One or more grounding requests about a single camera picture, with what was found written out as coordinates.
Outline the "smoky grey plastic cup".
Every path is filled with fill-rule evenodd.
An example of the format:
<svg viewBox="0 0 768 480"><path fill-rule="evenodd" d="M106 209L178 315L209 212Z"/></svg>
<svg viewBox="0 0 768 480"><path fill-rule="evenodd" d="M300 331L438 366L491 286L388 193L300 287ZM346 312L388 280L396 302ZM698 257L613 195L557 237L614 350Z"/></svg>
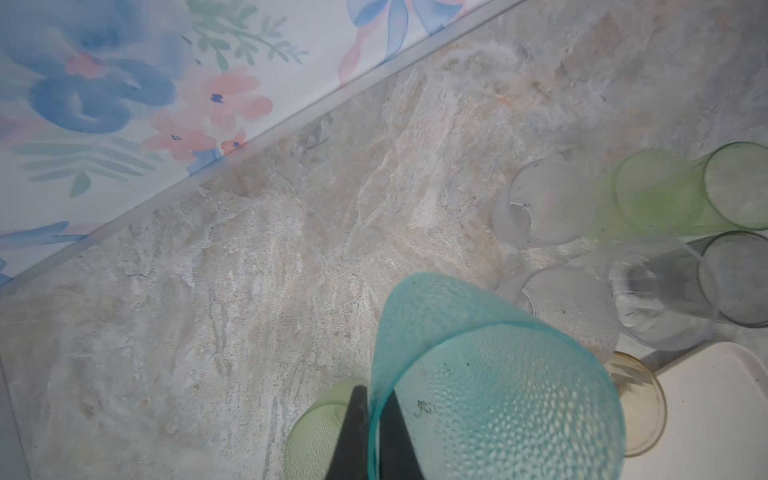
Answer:
<svg viewBox="0 0 768 480"><path fill-rule="evenodd" d="M691 241L709 270L699 281L708 298L716 293L718 320L750 329L767 327L767 238L729 231Z"/></svg>

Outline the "dimpled yellow-green plastic cup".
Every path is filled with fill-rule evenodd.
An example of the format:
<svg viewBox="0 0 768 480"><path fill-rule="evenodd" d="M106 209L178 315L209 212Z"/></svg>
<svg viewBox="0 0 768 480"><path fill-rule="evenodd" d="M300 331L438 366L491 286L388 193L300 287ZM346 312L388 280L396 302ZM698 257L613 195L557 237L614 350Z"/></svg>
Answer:
<svg viewBox="0 0 768 480"><path fill-rule="evenodd" d="M342 431L346 410L361 378L328 388L292 427L284 447L283 472L288 480L325 479Z"/></svg>

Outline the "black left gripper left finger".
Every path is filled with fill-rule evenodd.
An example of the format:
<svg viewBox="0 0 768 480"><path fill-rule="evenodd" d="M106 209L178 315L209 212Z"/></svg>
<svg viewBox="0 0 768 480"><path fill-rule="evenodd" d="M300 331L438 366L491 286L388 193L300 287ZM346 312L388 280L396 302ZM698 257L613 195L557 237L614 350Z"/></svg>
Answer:
<svg viewBox="0 0 768 480"><path fill-rule="evenodd" d="M326 480L365 480L367 474L369 411L367 387L356 385L350 395L341 432Z"/></svg>

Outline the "dimpled teal plastic cup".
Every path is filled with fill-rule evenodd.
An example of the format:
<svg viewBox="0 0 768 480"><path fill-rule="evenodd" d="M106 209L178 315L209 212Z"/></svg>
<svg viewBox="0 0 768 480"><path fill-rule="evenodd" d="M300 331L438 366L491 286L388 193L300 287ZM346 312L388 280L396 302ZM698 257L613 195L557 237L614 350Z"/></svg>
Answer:
<svg viewBox="0 0 768 480"><path fill-rule="evenodd" d="M624 414L603 364L502 297L438 273L389 294L369 390L367 473L396 400L427 479L617 479Z"/></svg>

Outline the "dimpled clear cup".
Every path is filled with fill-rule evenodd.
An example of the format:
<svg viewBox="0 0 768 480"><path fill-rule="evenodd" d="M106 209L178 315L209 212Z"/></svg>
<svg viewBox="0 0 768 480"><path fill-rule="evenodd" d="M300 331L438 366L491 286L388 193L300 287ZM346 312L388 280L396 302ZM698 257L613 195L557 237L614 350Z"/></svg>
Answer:
<svg viewBox="0 0 768 480"><path fill-rule="evenodd" d="M592 183L574 165L554 158L523 166L494 205L494 234L518 250L580 238L596 213Z"/></svg>
<svg viewBox="0 0 768 480"><path fill-rule="evenodd" d="M618 313L606 285L573 266L552 266L508 278L495 293L572 337L601 363L614 354Z"/></svg>

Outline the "smooth green plastic cup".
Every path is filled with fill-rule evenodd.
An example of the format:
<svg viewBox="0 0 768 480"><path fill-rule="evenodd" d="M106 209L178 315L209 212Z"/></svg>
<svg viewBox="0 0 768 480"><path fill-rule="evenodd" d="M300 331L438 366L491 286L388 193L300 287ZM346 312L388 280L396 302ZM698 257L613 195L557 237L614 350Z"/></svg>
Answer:
<svg viewBox="0 0 768 480"><path fill-rule="evenodd" d="M694 162L699 206L694 235L767 228L767 147L732 142Z"/></svg>

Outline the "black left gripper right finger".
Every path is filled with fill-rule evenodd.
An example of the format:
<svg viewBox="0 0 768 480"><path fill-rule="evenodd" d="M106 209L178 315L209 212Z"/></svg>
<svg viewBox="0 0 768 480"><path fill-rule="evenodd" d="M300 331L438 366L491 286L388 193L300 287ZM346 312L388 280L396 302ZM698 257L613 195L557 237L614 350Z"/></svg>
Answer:
<svg viewBox="0 0 768 480"><path fill-rule="evenodd" d="M379 420L379 478L424 480L395 392L390 394Z"/></svg>

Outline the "dimpled light green cup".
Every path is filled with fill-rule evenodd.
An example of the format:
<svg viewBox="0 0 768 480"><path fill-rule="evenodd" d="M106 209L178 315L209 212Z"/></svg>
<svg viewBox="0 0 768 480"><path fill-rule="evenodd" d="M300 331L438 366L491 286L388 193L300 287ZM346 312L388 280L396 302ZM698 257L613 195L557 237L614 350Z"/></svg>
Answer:
<svg viewBox="0 0 768 480"><path fill-rule="evenodd" d="M681 234L701 213L701 171L660 149L638 151L595 184L595 216L586 237L620 242L645 235Z"/></svg>

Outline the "dimpled clear cup rear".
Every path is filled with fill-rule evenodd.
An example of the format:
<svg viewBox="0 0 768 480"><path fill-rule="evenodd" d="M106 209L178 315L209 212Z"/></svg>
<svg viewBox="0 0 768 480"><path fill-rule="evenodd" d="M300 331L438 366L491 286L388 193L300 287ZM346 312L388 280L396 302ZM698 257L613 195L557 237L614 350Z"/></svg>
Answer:
<svg viewBox="0 0 768 480"><path fill-rule="evenodd" d="M494 205L494 234L518 250L580 238L596 213L592 183L574 165L554 158L523 166Z"/></svg>

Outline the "cream plastic tray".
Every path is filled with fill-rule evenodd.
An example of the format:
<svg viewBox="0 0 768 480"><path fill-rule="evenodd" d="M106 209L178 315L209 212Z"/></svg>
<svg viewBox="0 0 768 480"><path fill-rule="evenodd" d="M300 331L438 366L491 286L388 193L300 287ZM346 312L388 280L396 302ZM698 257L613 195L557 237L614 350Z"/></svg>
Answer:
<svg viewBox="0 0 768 480"><path fill-rule="evenodd" d="M732 342L707 345L657 375L667 422L656 445L624 462L623 479L765 479L767 368Z"/></svg>

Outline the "aluminium left corner post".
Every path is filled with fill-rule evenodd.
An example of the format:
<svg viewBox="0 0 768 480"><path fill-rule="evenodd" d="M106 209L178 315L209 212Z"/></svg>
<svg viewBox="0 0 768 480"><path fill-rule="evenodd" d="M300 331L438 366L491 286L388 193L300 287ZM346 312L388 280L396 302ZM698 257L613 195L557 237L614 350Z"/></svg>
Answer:
<svg viewBox="0 0 768 480"><path fill-rule="evenodd" d="M511 8L3 2L2 290Z"/></svg>

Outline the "yellow plastic cup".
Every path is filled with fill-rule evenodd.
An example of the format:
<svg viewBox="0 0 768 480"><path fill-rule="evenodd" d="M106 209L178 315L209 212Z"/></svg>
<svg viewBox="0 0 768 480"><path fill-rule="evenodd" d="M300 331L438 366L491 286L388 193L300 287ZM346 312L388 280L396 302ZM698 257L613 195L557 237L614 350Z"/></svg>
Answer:
<svg viewBox="0 0 768 480"><path fill-rule="evenodd" d="M615 352L604 364L624 412L628 458L651 450L663 435L667 402L655 374L639 359Z"/></svg>

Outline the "smooth clear plastic cup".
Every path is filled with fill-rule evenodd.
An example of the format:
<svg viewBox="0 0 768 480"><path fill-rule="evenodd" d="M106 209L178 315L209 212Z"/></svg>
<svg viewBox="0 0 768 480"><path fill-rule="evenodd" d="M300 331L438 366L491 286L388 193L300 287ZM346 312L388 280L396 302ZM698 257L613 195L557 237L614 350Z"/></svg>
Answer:
<svg viewBox="0 0 768 480"><path fill-rule="evenodd" d="M569 262L602 281L625 335L659 351L712 338L720 311L714 271L693 246L644 237L599 248Z"/></svg>

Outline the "dimpled clear cup front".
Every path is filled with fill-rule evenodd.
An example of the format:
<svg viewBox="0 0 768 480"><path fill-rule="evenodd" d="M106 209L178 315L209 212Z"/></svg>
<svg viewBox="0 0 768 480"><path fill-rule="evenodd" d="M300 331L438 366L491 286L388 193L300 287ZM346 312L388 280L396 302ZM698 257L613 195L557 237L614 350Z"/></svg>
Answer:
<svg viewBox="0 0 768 480"><path fill-rule="evenodd" d="M614 354L618 313L606 285L573 266L552 266L508 278L495 293L572 337L601 363Z"/></svg>

